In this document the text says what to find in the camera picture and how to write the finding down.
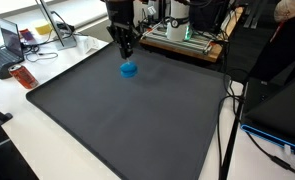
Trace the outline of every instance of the white desk surface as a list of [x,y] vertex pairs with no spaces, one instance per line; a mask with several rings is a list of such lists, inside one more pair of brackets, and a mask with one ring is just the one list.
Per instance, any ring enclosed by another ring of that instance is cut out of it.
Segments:
[[[99,42],[100,47],[107,44]],[[56,49],[52,44],[41,47],[41,52],[53,51]],[[55,60],[36,63],[24,61],[21,64],[42,84],[88,56],[81,55],[77,48],[58,51],[58,54]],[[232,87],[238,95],[243,88],[236,82]],[[119,179],[63,128],[28,102],[25,97],[28,91],[14,78],[0,80],[0,111],[14,116],[2,128],[39,179]],[[220,117],[224,157],[234,122],[231,99],[225,101]],[[218,157],[215,132],[199,179],[218,179]]]
[[[295,168],[295,156],[287,157],[283,148],[252,136],[268,153],[285,160]],[[229,166],[228,180],[295,180],[295,174],[287,171],[262,153],[247,134],[238,128],[232,159]]]

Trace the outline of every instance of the laptop keyboard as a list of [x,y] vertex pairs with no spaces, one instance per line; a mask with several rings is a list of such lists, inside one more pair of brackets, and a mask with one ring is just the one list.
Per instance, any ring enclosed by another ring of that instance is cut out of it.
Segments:
[[0,68],[9,62],[17,62],[19,57],[13,55],[12,53],[8,52],[7,50],[0,50]]

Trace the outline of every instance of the laptop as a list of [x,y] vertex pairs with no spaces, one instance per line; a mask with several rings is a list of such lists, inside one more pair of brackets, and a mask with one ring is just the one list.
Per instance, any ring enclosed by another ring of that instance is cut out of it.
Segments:
[[287,144],[295,152],[295,79],[243,113],[241,121],[245,132],[281,147]]
[[0,30],[4,39],[4,48],[0,49],[0,69],[3,65],[24,60],[17,24],[0,18]]

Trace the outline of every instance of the desk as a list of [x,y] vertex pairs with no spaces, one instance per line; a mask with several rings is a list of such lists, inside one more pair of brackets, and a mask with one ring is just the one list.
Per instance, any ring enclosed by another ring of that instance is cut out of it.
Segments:
[[[53,51],[52,44],[43,46],[41,51]],[[76,48],[58,53],[56,60],[22,64],[42,84],[88,56],[81,55]],[[243,88],[240,83],[233,83],[232,87],[236,94]],[[28,102],[25,97],[28,91],[13,78],[0,80],[0,111],[14,116],[2,128],[40,179],[119,179],[62,127]],[[224,103],[220,117],[224,157],[234,122],[231,99]],[[215,133],[199,179],[217,179],[218,157]]]
[[[230,20],[228,21],[228,24],[225,28],[225,31],[226,31],[226,34],[228,36],[231,35],[231,33],[233,32],[234,28],[236,27],[236,24],[241,16],[241,14],[243,13],[243,8],[237,8],[235,10],[235,13],[234,15],[232,15],[230,18]],[[223,48],[216,44],[216,45],[213,45],[211,50],[208,52],[208,54],[203,54],[202,52],[194,52],[194,51],[190,51],[186,48],[177,48],[177,47],[173,47],[169,44],[165,44],[165,43],[161,43],[161,42],[156,42],[156,41],[150,41],[148,39],[145,39],[145,38],[142,38],[139,43],[142,45],[142,46],[146,46],[146,49],[148,48],[148,46],[150,47],[154,47],[154,48],[159,48],[159,49],[162,49],[162,50],[166,50],[166,51],[169,51],[169,52],[174,52],[174,53],[177,53],[177,54],[181,54],[181,55],[185,55],[185,56],[188,56],[188,57],[193,57],[193,58],[196,58],[196,59],[201,59],[201,60],[205,60],[205,61],[209,61],[209,62],[212,62],[212,63],[215,63],[218,58],[220,57],[222,51],[223,51]]]
[[[284,150],[261,138],[252,136],[268,153],[276,155],[295,167],[295,157],[288,161]],[[295,180],[295,174],[272,162],[249,139],[247,134],[238,128],[232,159],[229,166],[228,180]]]

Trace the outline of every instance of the black mat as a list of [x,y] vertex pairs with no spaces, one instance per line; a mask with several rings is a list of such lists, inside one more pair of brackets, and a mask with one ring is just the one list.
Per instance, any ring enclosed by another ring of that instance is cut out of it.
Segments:
[[138,74],[122,78],[119,49],[108,45],[27,99],[122,179],[198,179],[223,75],[140,50],[131,60]]

